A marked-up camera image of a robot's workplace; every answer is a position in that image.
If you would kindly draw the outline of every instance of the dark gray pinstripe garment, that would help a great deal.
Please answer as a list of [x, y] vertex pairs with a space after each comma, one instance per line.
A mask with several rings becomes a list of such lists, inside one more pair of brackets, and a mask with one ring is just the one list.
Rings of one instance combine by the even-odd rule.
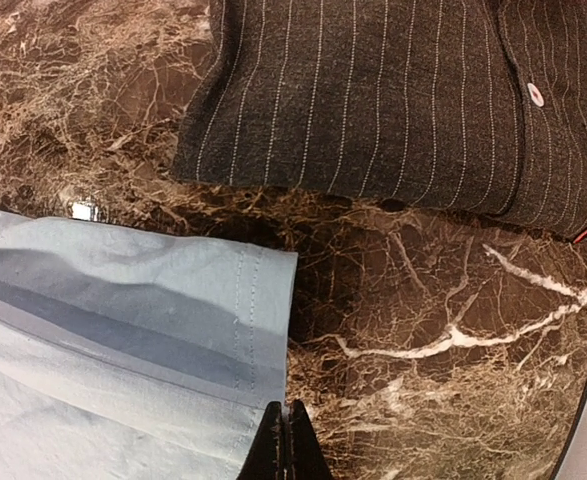
[[213, 0], [212, 28], [181, 179], [587, 228], [587, 1]]

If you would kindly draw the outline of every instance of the white pinstripe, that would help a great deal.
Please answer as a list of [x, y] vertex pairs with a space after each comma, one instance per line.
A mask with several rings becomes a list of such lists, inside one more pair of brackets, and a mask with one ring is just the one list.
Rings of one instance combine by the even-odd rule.
[[389, 0], [384, 0], [384, 27], [382, 30], [382, 52], [380, 53], [380, 70], [377, 74], [377, 88], [375, 96], [375, 147], [373, 148], [373, 154], [369, 161], [369, 166], [366, 169], [364, 180], [362, 181], [362, 187], [358, 196], [361, 197], [364, 194], [364, 189], [371, 176], [371, 170], [373, 169], [373, 163], [377, 157], [378, 150], [380, 148], [380, 135], [381, 135], [381, 122], [380, 122], [380, 109], [381, 109], [381, 95], [382, 95], [382, 75], [384, 73], [384, 54], [386, 53], [386, 37], [389, 26]]
[[519, 163], [520, 160], [520, 136], [519, 136], [519, 132], [518, 132], [518, 127], [519, 127], [519, 122], [517, 121], [517, 96], [515, 94], [515, 87], [513, 86], [512, 82], [508, 82], [509, 83], [509, 89], [511, 90], [511, 99], [512, 99], [512, 105], [513, 105], [513, 134], [514, 134], [514, 139], [513, 139], [513, 146], [515, 148], [515, 162], [514, 165], [515, 167], [513, 168], [513, 178], [511, 179], [511, 188], [509, 190], [509, 194], [507, 195], [506, 199], [504, 200], [504, 205], [502, 205], [502, 208], [500, 208], [500, 210], [498, 211], [499, 215], [503, 215], [507, 212], [509, 205], [511, 203], [511, 199], [513, 198], [513, 195], [515, 194], [515, 189], [517, 188], [517, 177], [518, 177], [518, 168], [517, 168], [517, 164]]
[[[562, 8], [562, 17], [564, 17], [564, 9]], [[577, 13], [575, 13], [575, 25], [576, 25], [576, 29], [577, 29], [577, 33], [576, 35], [579, 38], [579, 19], [577, 17]], [[580, 71], [582, 70], [582, 58], [580, 56], [580, 42], [575, 42], [576, 48], [577, 48], [577, 109], [580, 112], [580, 117], [582, 117], [582, 122], [584, 123], [584, 125], [586, 126], [586, 138], [587, 138], [587, 122], [586, 122], [586, 117], [584, 116], [584, 110], [582, 110], [582, 102], [581, 102], [581, 97], [582, 97], [582, 83], [581, 83], [581, 78], [580, 78]], [[582, 168], [581, 172], [580, 172], [580, 179], [582, 179], [582, 175], [584, 175], [584, 169]], [[582, 225], [577, 229], [578, 232], [583, 231], [584, 229], [587, 228], [587, 217], [584, 219]]]
[[495, 177], [495, 163], [496, 163], [496, 155], [495, 155], [495, 148], [496, 148], [496, 139], [495, 139], [495, 114], [493, 111], [493, 75], [491, 73], [491, 45], [489, 43], [489, 27], [488, 27], [488, 19], [489, 12], [486, 10], [486, 4], [483, 2], [482, 6], [484, 8], [484, 13], [486, 14], [484, 18], [484, 41], [486, 43], [486, 64], [487, 64], [487, 77], [489, 81], [489, 120], [491, 124], [491, 175], [489, 177], [489, 184], [486, 188], [486, 192], [484, 192], [484, 196], [482, 199], [477, 202], [475, 205], [470, 207], [471, 209], [478, 208], [480, 205], [484, 203], [484, 201], [488, 198], [489, 193], [491, 192], [491, 188], [493, 187], [493, 179]]
[[[518, 0], [517, 12], [518, 12], [518, 16], [520, 18], [520, 21], [522, 22], [522, 29], [524, 30], [524, 51], [526, 52], [526, 58], [528, 61], [529, 72], [532, 76], [533, 75], [533, 66], [531, 64], [531, 52], [529, 50], [529, 42], [528, 42], [529, 35], [526, 30], [526, 22], [524, 22], [524, 19], [522, 18], [522, 11], [520, 10], [520, 5], [521, 5], [521, 2], [520, 2], [520, 0]], [[551, 191], [551, 178], [553, 176], [553, 137], [551, 135], [551, 127], [549, 125], [549, 121], [548, 121], [548, 118], [546, 117], [546, 113], [544, 112], [544, 109], [539, 108], [538, 110], [542, 114], [542, 119], [544, 120], [544, 124], [546, 125], [547, 147], [548, 147], [548, 155], [549, 155], [549, 174], [546, 178], [546, 188], [544, 189], [544, 197], [542, 197], [542, 203], [540, 204], [540, 209], [538, 210], [535, 217], [529, 222], [529, 224], [534, 224], [540, 218], [540, 216], [542, 216], [542, 212], [544, 211], [544, 207], [546, 207], [546, 202], [548, 201], [548, 198], [549, 198], [549, 192]]]
[[293, 0], [289, 0], [289, 17], [286, 24], [286, 40], [284, 41], [284, 61], [280, 69], [280, 79], [277, 82], [277, 91], [275, 93], [275, 105], [273, 106], [273, 120], [271, 120], [271, 137], [269, 138], [269, 149], [266, 152], [266, 165], [264, 166], [264, 181], [263, 185], [269, 181], [269, 172], [271, 168], [271, 160], [273, 158], [273, 145], [275, 144], [275, 125], [277, 122], [277, 115], [280, 109], [280, 98], [282, 96], [282, 85], [284, 84], [284, 72], [289, 61], [289, 49], [291, 40], [291, 19], [293, 16]]
[[404, 66], [404, 155], [402, 157], [402, 166], [400, 167], [400, 175], [398, 176], [395, 189], [391, 194], [392, 197], [397, 195], [400, 189], [400, 184], [404, 178], [404, 167], [406, 166], [406, 159], [409, 152], [409, 68], [411, 66], [411, 50], [413, 49], [413, 28], [415, 27], [415, 10], [417, 7], [417, 0], [413, 0], [413, 7], [411, 10], [411, 24], [409, 25], [408, 47], [406, 53], [406, 65]]
[[[557, 66], [555, 65], [555, 41], [554, 41], [554, 37], [553, 37], [553, 32], [551, 31], [551, 25], [549, 22], [549, 12], [548, 12], [548, 8], [547, 8], [547, 2], [544, 2], [544, 18], [546, 20], [546, 26], [549, 31], [548, 38], [550, 39], [550, 43], [551, 43], [551, 64], [553, 65], [553, 71], [555, 73], [555, 78], [553, 79], [552, 85], [551, 85], [551, 82], [549, 81], [549, 75], [548, 75], [548, 69], [547, 69], [546, 44], [544, 43], [544, 41], [542, 39], [542, 36], [540, 34], [540, 30], [537, 28], [537, 24], [535, 27], [535, 31], [537, 32], [538, 41], [539, 41], [540, 45], [542, 45], [542, 63], [544, 65], [544, 78], [546, 79], [546, 83], [547, 83], [547, 85], [549, 85], [551, 92], [555, 92], [555, 84], [557, 83], [558, 72], [557, 72]], [[560, 119], [560, 112], [558, 110], [558, 103], [557, 103], [557, 101], [555, 101], [555, 98], [553, 98], [552, 103], [553, 103], [553, 111], [555, 112], [555, 116], [559, 120]], [[569, 171], [568, 171], [568, 178], [567, 178], [566, 201], [564, 202], [564, 208], [562, 209], [562, 215], [560, 215], [560, 217], [557, 219], [557, 221], [551, 225], [552, 227], [557, 225], [558, 223], [560, 223], [562, 220], [564, 220], [564, 217], [566, 216], [566, 214], [569, 210], [569, 205], [571, 204], [571, 187], [572, 187], [572, 182], [573, 182], [573, 179], [572, 179], [572, 176], [573, 176], [573, 152], [571, 151], [570, 148], [568, 150], [568, 154], [569, 154]]]
[[458, 181], [457, 188], [455, 189], [455, 195], [453, 200], [446, 206], [451, 208], [457, 202], [457, 199], [462, 192], [462, 184], [464, 183], [464, 176], [466, 175], [466, 167], [468, 164], [468, 139], [466, 137], [466, 106], [465, 106], [465, 95], [466, 95], [466, 2], [462, 0], [462, 87], [460, 92], [460, 114], [462, 117], [462, 172], [460, 173], [460, 180]]
[[320, 29], [317, 38], [317, 62], [315, 64], [315, 77], [313, 79], [313, 91], [311, 93], [311, 105], [309, 106], [309, 116], [306, 121], [306, 138], [304, 139], [304, 154], [302, 157], [302, 170], [297, 182], [299, 187], [306, 173], [306, 164], [309, 156], [309, 145], [311, 142], [311, 127], [313, 126], [313, 113], [315, 110], [315, 99], [317, 97], [317, 85], [320, 79], [320, 66], [322, 64], [322, 41], [324, 37], [324, 0], [320, 0]]
[[333, 174], [333, 180], [329, 185], [328, 193], [331, 193], [335, 186], [340, 170], [342, 169], [342, 162], [344, 161], [344, 148], [346, 146], [346, 130], [348, 124], [349, 101], [351, 100], [351, 87], [353, 85], [353, 71], [355, 70], [355, 51], [357, 48], [357, 0], [353, 0], [353, 44], [351, 45], [351, 65], [349, 66], [349, 76], [346, 81], [346, 93], [344, 94], [344, 108], [342, 110], [342, 138], [340, 140], [340, 153], [337, 159], [337, 167]]
[[[564, 24], [564, 41], [565, 41], [565, 45], [566, 45], [566, 49], [565, 49], [565, 53], [564, 53], [564, 74], [565, 74], [565, 78], [568, 78], [568, 69], [569, 69], [569, 45], [570, 45], [570, 39], [569, 39], [569, 29], [568, 29], [568, 25], [566, 23], [566, 16], [564, 15], [564, 9], [562, 8], [562, 4], [560, 4], [560, 8], [562, 9], [562, 22]], [[571, 137], [571, 140], [573, 142], [573, 146], [576, 149], [577, 155], [580, 159], [580, 174], [578, 177], [578, 189], [577, 189], [577, 195], [575, 196], [574, 199], [574, 203], [573, 203], [573, 215], [571, 216], [571, 223], [569, 224], [568, 230], [571, 230], [573, 224], [575, 224], [575, 219], [577, 216], [577, 207], [579, 205], [580, 202], [580, 196], [582, 194], [582, 174], [584, 172], [584, 157], [582, 154], [582, 148], [579, 144], [579, 142], [576, 140], [575, 138], [575, 134], [573, 133], [573, 128], [572, 128], [572, 122], [569, 119], [568, 116], [568, 109], [566, 108], [566, 95], [569, 91], [569, 84], [568, 82], [566, 83], [566, 86], [564, 88], [564, 92], [562, 93], [562, 111], [564, 114], [564, 121], [565, 121], [565, 125], [566, 128], [569, 131], [569, 136]]]
[[258, 68], [260, 67], [260, 62], [262, 61], [262, 46], [264, 44], [264, 31], [266, 30], [266, 0], [262, 0], [262, 26], [260, 28], [260, 40], [257, 46], [257, 60], [255, 61], [255, 67], [253, 67], [253, 71], [249, 76], [248, 82], [246, 82], [246, 87], [244, 87], [244, 91], [242, 92], [242, 100], [240, 101], [240, 110], [237, 114], [237, 126], [235, 128], [235, 142], [233, 145], [233, 160], [231, 161], [231, 174], [229, 177], [229, 185], [233, 185], [233, 178], [235, 175], [235, 167], [237, 165], [237, 151], [240, 146], [240, 130], [242, 128], [242, 115], [244, 114], [244, 105], [246, 104], [246, 96], [251, 88], [251, 83], [253, 82], [253, 78], [255, 77], [255, 73], [257, 72]]
[[[220, 30], [221, 31], [221, 33], [220, 33], [220, 46], [219, 46], [219, 50], [217, 52], [217, 58], [215, 59], [215, 63], [209, 69], [209, 72], [207, 73], [207, 77], [213, 71], [213, 68], [216, 65], [218, 65], [220, 63], [220, 61], [222, 60], [222, 52], [224, 51], [224, 41], [225, 41], [224, 21], [226, 18], [226, 0], [222, 0], [222, 1], [223, 1], [223, 3], [222, 3], [222, 18], [220, 20], [220, 23], [222, 25], [221, 30]], [[242, 53], [242, 42], [244, 40], [244, 25], [246, 22], [246, 10], [247, 10], [247, 4], [245, 3], [244, 4], [244, 15], [242, 16], [242, 27], [240, 30], [240, 44], [238, 46], [237, 53], [235, 55], [233, 67], [231, 69], [231, 73], [229, 74], [229, 78], [226, 83], [226, 86], [224, 87], [224, 90], [222, 91], [222, 95], [220, 95], [220, 99], [218, 100], [217, 105], [215, 106], [215, 110], [213, 110], [213, 115], [211, 115], [211, 119], [209, 120], [209, 124], [206, 127], [206, 132], [204, 133], [204, 137], [202, 138], [202, 144], [200, 145], [200, 150], [197, 154], [197, 164], [195, 167], [195, 179], [198, 182], [200, 181], [200, 172], [201, 172], [201, 167], [202, 167], [202, 156], [204, 155], [204, 147], [206, 146], [206, 142], [209, 139], [209, 135], [211, 134], [211, 128], [213, 127], [213, 122], [215, 122], [215, 118], [217, 117], [217, 113], [220, 110], [220, 106], [222, 105], [222, 101], [224, 100], [224, 97], [226, 96], [226, 92], [228, 91], [229, 86], [231, 85], [231, 81], [233, 80], [233, 76], [235, 75], [235, 70], [237, 69], [237, 65], [240, 61], [240, 54]]]
[[420, 203], [420, 201], [426, 197], [426, 195], [431, 191], [431, 187], [433, 186], [433, 181], [435, 180], [435, 168], [437, 167], [437, 117], [436, 117], [436, 108], [435, 102], [437, 100], [437, 76], [439, 73], [440, 67], [440, 34], [442, 32], [442, 17], [443, 17], [443, 7], [444, 7], [444, 0], [440, 0], [440, 11], [438, 13], [438, 20], [437, 20], [437, 33], [435, 36], [435, 69], [433, 72], [433, 84], [431, 86], [431, 124], [432, 124], [432, 131], [433, 131], [433, 165], [431, 165], [431, 177], [429, 178], [429, 184], [426, 186], [426, 190], [424, 193], [418, 198], [415, 203]]
[[[505, 41], [506, 46], [508, 47], [508, 49], [514, 54], [515, 53], [515, 49], [513, 48], [513, 44], [511, 43], [511, 37], [509, 35], [509, 28], [508, 28], [509, 27], [509, 22], [506, 21], [506, 18], [505, 18], [505, 16], [506, 16], [506, 8], [502, 10], [501, 16], [502, 16], [502, 22], [501, 23], [504, 25], [504, 41]], [[517, 64], [517, 60], [514, 59], [513, 62], [516, 64], [517, 68], [520, 69], [520, 66]], [[531, 113], [531, 104], [530, 104], [530, 102], [523, 102], [523, 107], [524, 107], [524, 110], [526, 112], [526, 116], [529, 119], [529, 124], [531, 124], [533, 122], [533, 115]], [[525, 132], [525, 135], [526, 135], [526, 132], [527, 132], [526, 121], [524, 121], [524, 132]], [[531, 144], [531, 149], [530, 150], [531, 151], [535, 151], [535, 137], [533, 135], [530, 135], [529, 138], [525, 138], [525, 149], [526, 149], [526, 141], [528, 141], [529, 139], [530, 139], [530, 144]], [[530, 171], [530, 170], [532, 170], [533, 166], [535, 165], [535, 156], [534, 155], [531, 155], [528, 159], [530, 160], [530, 165], [531, 165], [530, 168], [529, 168], [529, 171]], [[532, 177], [532, 175], [526, 176], [526, 172], [524, 171], [524, 168], [522, 168], [522, 175], [524, 175], [526, 177], [526, 183], [524, 184], [524, 187], [522, 188], [522, 200], [520, 202], [518, 202], [518, 204], [519, 203], [525, 203], [524, 200], [526, 199], [526, 197], [528, 197], [528, 193], [529, 193], [529, 190], [530, 190], [530, 187], [531, 187], [531, 177]]]

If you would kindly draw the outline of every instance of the white button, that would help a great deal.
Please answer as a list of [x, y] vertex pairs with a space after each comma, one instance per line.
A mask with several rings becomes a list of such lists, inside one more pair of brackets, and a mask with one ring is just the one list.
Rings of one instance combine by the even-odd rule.
[[538, 107], [543, 107], [544, 97], [542, 96], [538, 88], [532, 83], [529, 83], [527, 86], [529, 87], [529, 93], [531, 94], [531, 100], [533, 100], [533, 103], [536, 104]]

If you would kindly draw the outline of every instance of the marble countertop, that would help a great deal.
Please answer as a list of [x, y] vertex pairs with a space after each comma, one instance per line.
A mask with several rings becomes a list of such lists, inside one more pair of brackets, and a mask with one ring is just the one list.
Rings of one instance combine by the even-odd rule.
[[205, 0], [0, 0], [0, 209], [300, 253], [290, 399], [339, 479], [543, 479], [587, 374], [587, 245], [474, 217], [180, 185]]

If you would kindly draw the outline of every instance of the black object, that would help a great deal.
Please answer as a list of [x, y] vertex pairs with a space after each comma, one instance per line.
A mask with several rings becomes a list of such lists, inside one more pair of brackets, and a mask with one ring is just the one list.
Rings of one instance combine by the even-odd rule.
[[332, 480], [304, 404], [266, 407], [238, 480]]

